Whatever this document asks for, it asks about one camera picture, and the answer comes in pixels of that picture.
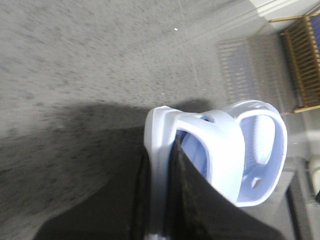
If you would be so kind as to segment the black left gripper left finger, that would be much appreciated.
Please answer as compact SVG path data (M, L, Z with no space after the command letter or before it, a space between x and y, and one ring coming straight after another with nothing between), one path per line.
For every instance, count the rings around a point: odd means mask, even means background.
M47 220L35 240L142 240L148 225L150 161L137 140L124 145L111 179L93 195Z

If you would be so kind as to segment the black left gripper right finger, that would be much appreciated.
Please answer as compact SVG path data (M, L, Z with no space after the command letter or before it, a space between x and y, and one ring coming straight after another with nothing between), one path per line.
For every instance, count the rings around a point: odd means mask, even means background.
M169 155L164 235L170 240L281 240L218 193L199 173L176 136Z

